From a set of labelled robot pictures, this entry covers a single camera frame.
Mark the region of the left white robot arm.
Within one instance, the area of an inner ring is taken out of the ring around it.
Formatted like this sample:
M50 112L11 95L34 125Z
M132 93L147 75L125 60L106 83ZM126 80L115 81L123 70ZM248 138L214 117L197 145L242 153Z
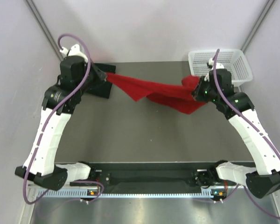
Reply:
M32 150L24 164L16 167L16 176L50 190L59 190L78 180L86 185L96 181L96 173L88 163L56 165L55 156L63 131L82 96L92 93L106 98L109 94L100 88L106 82L107 72L115 69L112 65L91 63L86 73L87 63L80 56L67 56L60 62L57 82L44 93L41 121Z

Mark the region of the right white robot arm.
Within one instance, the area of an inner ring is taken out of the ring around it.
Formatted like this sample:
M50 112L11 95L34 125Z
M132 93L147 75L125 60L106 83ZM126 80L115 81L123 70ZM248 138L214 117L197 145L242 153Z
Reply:
M235 92L231 73L226 69L209 71L199 78L192 92L198 102L212 102L235 128L253 158L254 167L221 160L208 169L209 181L215 185L224 180L243 185L256 198L280 190L280 154L264 130L247 94Z

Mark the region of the red t shirt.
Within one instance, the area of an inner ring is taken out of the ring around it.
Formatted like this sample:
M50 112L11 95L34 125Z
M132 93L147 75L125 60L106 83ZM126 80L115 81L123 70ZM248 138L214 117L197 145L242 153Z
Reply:
M192 92L199 83L199 78L192 75L183 78L180 85L145 81L110 72L107 73L106 80L120 88L136 102L147 98L185 114L191 114L206 104L196 101L192 96Z

